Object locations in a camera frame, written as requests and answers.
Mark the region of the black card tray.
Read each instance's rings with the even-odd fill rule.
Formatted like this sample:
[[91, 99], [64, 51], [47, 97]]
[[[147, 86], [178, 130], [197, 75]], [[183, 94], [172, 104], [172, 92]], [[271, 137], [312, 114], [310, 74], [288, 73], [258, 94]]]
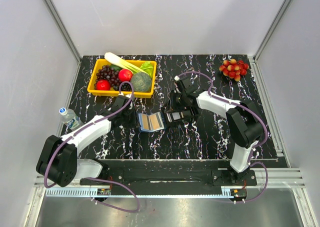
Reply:
[[172, 110], [162, 107], [161, 112], [165, 125], [168, 128], [193, 123], [200, 115], [199, 110], [192, 106], [183, 107], [182, 110]]

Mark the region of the gold credit card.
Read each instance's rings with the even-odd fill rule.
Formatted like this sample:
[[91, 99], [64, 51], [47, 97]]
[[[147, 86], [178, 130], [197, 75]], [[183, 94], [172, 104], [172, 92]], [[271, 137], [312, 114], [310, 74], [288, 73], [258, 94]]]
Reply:
[[146, 114], [141, 115], [141, 127], [144, 131], [149, 131], [150, 130], [150, 125], [149, 125], [149, 116]]
[[160, 112], [150, 115], [149, 119], [153, 130], [160, 130], [164, 127], [162, 115]]

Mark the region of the blue card holder wallet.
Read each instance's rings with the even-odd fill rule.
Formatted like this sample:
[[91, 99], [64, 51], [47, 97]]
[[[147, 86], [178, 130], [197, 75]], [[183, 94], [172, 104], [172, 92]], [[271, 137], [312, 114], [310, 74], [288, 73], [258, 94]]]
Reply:
[[165, 128], [163, 116], [160, 111], [150, 115], [139, 113], [138, 119], [141, 132], [152, 133]]

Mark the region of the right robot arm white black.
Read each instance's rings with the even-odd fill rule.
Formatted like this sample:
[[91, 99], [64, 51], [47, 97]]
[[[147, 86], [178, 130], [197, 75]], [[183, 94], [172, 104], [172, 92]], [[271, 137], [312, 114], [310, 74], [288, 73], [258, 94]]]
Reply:
[[250, 154], [261, 136], [267, 132], [255, 104], [250, 100], [235, 101], [202, 90], [184, 76], [175, 76], [175, 89], [169, 94], [169, 101], [161, 111], [169, 127], [195, 121], [200, 110], [210, 111], [227, 120], [230, 137], [234, 141], [233, 155], [228, 171], [222, 180], [239, 185], [250, 169]]

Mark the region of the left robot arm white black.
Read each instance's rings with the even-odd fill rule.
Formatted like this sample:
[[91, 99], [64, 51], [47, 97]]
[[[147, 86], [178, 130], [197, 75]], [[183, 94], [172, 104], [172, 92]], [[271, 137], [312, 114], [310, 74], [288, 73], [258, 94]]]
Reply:
[[118, 95], [113, 105], [94, 116], [88, 123], [63, 136], [49, 136], [36, 165], [44, 177], [44, 186], [68, 186], [73, 180], [91, 178], [96, 184], [107, 182], [108, 166], [97, 159], [79, 159], [78, 155], [92, 142], [117, 127], [137, 122], [134, 96]]

